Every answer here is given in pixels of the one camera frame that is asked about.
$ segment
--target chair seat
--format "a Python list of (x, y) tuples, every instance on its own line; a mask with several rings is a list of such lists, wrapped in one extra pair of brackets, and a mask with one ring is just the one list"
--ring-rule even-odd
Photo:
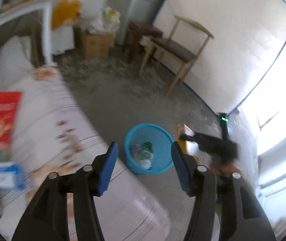
[(187, 48), (183, 47), (182, 45), (178, 44), (175, 41), (166, 39), (166, 38), (153, 38), (151, 39), (152, 42), (161, 46), (169, 53), (175, 55), (180, 60), (188, 63), (196, 58), (196, 55), (189, 51)]

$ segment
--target table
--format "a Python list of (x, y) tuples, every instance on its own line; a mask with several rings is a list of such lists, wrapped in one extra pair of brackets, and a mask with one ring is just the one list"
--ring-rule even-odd
[(125, 53), (126, 47), (129, 46), (127, 42), (130, 34), (133, 36), (133, 43), (130, 45), (130, 51), (127, 59), (128, 63), (131, 63), (133, 61), (134, 55), (137, 52), (139, 46), (139, 42), (143, 36), (152, 36), (152, 37), (163, 36), (163, 32), (151, 24), (148, 24), (146, 22), (130, 21), (128, 24), (125, 41), (123, 45), (123, 50), (122, 50), (123, 53)]

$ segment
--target silver bolt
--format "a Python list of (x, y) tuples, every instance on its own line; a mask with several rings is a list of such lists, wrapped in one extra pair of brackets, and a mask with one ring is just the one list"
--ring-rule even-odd
[(200, 172), (205, 172), (206, 171), (206, 167), (205, 166), (198, 166), (197, 170)]
[(237, 173), (237, 172), (234, 172), (232, 174), (232, 177), (234, 177), (235, 179), (239, 179), (239, 178), (241, 178), (241, 175), (239, 173)]
[(91, 171), (93, 169), (93, 167), (91, 166), (91, 165), (85, 165), (84, 167), (83, 167), (83, 170), (85, 171), (85, 172), (89, 172), (89, 171)]
[(56, 172), (52, 172), (48, 175), (49, 179), (54, 179), (57, 178), (57, 173)]

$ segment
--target gray floor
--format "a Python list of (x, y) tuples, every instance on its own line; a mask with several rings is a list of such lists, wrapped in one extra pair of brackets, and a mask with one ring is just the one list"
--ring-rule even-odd
[[(78, 104), (106, 142), (116, 141), (120, 158), (124, 160), (123, 141), (126, 133), (139, 123), (154, 123), (166, 129), (175, 139), (178, 124), (219, 136), (216, 116), (186, 86), (176, 86), (166, 98), (164, 92), (173, 74), (160, 66), (147, 68), (138, 76), (141, 56), (128, 64), (120, 48), (110, 57), (83, 60), (78, 51), (68, 52), (56, 59), (64, 79)], [(247, 129), (241, 113), (229, 122), (232, 140), (240, 144), (238, 166), (252, 185), (257, 180), (256, 141)], [(183, 240), (193, 202), (181, 190), (172, 166), (158, 175), (137, 175), (137, 178), (168, 209), (172, 230), (167, 241)]]

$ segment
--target blue gripper pad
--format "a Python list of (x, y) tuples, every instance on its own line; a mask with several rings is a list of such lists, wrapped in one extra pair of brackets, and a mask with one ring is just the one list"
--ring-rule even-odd
[(188, 196), (194, 196), (191, 189), (191, 181), (193, 171), (197, 167), (195, 159), (190, 155), (184, 154), (177, 141), (172, 144), (171, 156), (182, 190)]
[(107, 157), (102, 170), (99, 173), (99, 183), (97, 187), (97, 191), (100, 195), (107, 190), (110, 183), (110, 178), (112, 176), (118, 156), (118, 145), (115, 142), (112, 142), (105, 155)]

